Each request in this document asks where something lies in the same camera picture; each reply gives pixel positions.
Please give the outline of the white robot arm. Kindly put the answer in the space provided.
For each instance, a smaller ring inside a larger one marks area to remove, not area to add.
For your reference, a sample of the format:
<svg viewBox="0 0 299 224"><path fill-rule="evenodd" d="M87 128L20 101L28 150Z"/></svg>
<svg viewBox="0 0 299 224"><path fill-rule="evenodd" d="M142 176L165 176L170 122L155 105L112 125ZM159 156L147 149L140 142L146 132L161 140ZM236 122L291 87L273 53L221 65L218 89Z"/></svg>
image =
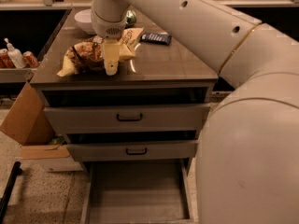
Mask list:
<svg viewBox="0 0 299 224"><path fill-rule="evenodd" d="M234 87L200 134L201 224L299 224L297 41L213 0L93 0L96 33L129 6Z"/></svg>

